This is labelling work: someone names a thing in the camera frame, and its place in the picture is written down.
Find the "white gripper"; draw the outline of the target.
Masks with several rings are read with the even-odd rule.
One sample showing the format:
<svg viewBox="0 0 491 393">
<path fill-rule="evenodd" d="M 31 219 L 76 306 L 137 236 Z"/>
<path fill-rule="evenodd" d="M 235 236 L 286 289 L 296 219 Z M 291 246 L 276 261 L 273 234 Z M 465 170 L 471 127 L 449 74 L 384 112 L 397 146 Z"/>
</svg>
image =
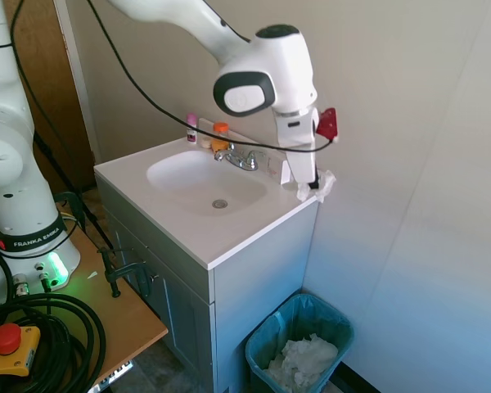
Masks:
<svg viewBox="0 0 491 393">
<path fill-rule="evenodd" d="M 286 158 L 295 181 L 309 183 L 312 190 L 319 189 L 323 171 L 316 166 L 313 152 L 316 148 L 318 109 L 311 106 L 289 114 L 274 112 L 274 119 L 278 145 L 286 149 Z"/>
</svg>

